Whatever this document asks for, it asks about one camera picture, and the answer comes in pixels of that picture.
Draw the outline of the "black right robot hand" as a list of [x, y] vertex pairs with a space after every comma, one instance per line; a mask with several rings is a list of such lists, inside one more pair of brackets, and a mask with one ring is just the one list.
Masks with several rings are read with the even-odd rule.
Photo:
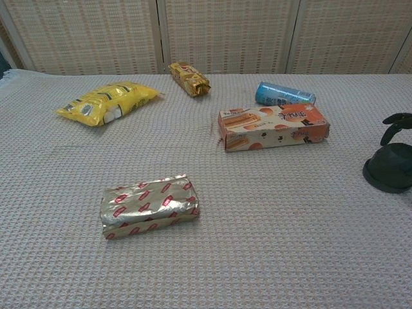
[[403, 129], [412, 128], [412, 115], [411, 113], [395, 113], [384, 119], [382, 123], [389, 125], [380, 140], [380, 145], [384, 146], [389, 144], [392, 138]]

